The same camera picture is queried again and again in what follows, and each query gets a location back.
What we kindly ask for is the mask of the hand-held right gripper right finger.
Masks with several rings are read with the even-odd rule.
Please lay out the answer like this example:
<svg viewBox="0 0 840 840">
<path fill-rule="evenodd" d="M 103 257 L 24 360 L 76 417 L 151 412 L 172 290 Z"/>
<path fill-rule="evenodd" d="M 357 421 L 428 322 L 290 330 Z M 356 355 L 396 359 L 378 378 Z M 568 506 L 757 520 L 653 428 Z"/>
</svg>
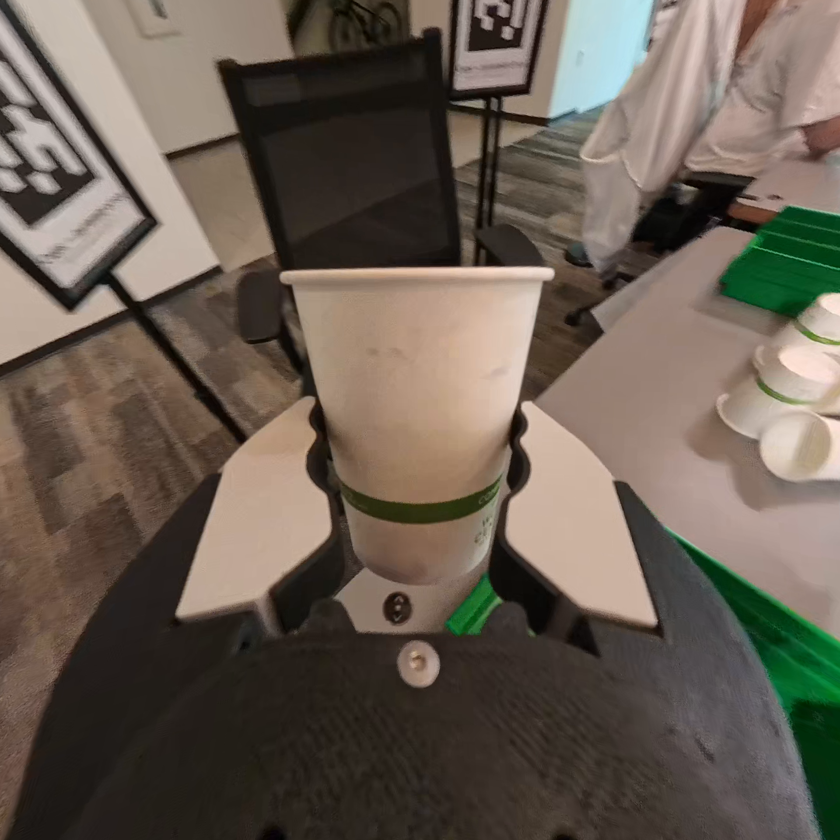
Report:
<svg viewBox="0 0 840 840">
<path fill-rule="evenodd" d="M 611 472 L 534 402 L 511 424 L 509 493 L 489 578 L 537 636 L 591 637 L 595 622 L 644 633 L 658 615 Z"/>
</svg>

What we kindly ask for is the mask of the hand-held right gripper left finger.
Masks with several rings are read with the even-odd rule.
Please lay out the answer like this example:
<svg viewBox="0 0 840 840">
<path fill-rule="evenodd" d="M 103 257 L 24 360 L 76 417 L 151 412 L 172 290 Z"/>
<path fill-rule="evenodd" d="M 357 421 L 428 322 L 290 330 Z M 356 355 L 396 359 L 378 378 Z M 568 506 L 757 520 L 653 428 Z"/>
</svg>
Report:
<svg viewBox="0 0 840 840">
<path fill-rule="evenodd" d="M 297 630 L 344 573 L 317 399 L 270 421 L 223 467 L 186 577 L 181 623 L 252 613 L 269 636 Z"/>
</svg>

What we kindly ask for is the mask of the white paper cup green band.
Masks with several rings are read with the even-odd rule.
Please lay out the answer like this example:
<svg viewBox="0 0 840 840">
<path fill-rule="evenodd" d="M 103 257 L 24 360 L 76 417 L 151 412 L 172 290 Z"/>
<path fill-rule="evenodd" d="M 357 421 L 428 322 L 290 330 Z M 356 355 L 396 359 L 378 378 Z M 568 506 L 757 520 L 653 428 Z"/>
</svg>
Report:
<svg viewBox="0 0 840 840">
<path fill-rule="evenodd" d="M 839 481 L 839 421 L 797 412 L 763 431 L 759 454 L 768 471 L 788 482 Z"/>
<path fill-rule="evenodd" d="M 487 555 L 546 266 L 285 270 L 353 551 L 431 585 Z"/>
<path fill-rule="evenodd" d="M 759 371 L 769 361 L 773 350 L 785 346 L 805 347 L 826 354 L 839 362 L 839 294 L 819 296 L 782 329 L 771 335 L 752 355 L 752 365 Z"/>
<path fill-rule="evenodd" d="M 762 349 L 761 363 L 719 396 L 716 413 L 733 432 L 757 440 L 784 417 L 813 415 L 838 377 L 838 362 L 822 351 L 793 344 Z"/>
</svg>

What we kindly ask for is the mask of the green plastic bin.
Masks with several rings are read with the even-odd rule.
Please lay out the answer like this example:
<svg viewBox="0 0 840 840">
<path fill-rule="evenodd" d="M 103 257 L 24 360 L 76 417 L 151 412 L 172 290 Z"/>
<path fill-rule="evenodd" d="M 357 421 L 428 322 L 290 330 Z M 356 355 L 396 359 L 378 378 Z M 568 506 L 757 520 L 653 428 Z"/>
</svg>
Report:
<svg viewBox="0 0 840 840">
<path fill-rule="evenodd" d="M 788 206 L 719 279 L 726 297 L 792 319 L 839 292 L 839 215 Z"/>
<path fill-rule="evenodd" d="M 657 525 L 703 573 L 749 639 L 789 722 L 820 838 L 838 838 L 838 640 L 707 553 Z"/>
</svg>

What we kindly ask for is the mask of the black mesh office chair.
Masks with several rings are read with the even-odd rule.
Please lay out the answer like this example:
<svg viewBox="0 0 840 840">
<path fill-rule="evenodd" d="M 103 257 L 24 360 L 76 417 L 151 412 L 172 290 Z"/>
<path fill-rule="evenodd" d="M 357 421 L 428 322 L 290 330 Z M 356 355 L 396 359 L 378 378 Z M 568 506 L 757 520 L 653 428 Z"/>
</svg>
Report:
<svg viewBox="0 0 840 840">
<path fill-rule="evenodd" d="M 463 263 L 442 36 L 217 71 L 278 264 L 240 277 L 239 334 L 275 343 L 315 396 L 282 270 Z"/>
</svg>

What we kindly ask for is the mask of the code poster on black stand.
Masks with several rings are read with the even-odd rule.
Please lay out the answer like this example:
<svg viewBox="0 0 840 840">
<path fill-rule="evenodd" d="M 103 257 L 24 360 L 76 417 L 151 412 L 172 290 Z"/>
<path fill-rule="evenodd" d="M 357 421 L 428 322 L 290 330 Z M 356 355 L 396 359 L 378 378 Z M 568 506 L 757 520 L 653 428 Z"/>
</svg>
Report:
<svg viewBox="0 0 840 840">
<path fill-rule="evenodd" d="M 476 230 L 493 225 L 506 98 L 531 92 L 546 1 L 453 1 L 448 99 L 482 105 Z"/>
<path fill-rule="evenodd" d="M 69 312 L 110 289 L 196 399 L 244 443 L 246 433 L 114 274 L 158 221 L 5 1 L 1 105 L 2 253 Z"/>
</svg>

